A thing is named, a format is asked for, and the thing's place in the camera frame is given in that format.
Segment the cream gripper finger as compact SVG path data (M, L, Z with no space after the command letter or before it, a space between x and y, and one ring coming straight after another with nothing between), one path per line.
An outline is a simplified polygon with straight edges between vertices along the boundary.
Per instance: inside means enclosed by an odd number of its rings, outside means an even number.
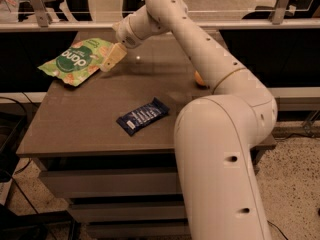
M121 43L115 43L107 52L106 57L100 64L103 72L110 71L117 63L119 63L127 55L127 48Z

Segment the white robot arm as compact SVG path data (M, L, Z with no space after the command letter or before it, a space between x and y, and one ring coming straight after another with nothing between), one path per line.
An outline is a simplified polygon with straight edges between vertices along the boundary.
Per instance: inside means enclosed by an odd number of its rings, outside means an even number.
M177 169L192 240L272 240L250 150L277 120L260 80L187 14L183 0L145 0L114 26L121 48L173 34L211 93L174 127Z

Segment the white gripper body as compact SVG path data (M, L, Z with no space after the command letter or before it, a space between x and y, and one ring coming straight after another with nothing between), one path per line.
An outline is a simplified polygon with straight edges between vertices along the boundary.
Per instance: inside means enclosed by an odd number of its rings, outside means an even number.
M129 49L133 49L138 46L138 39L131 29L128 17L114 23L112 28L115 31L115 36L119 43L122 43Z

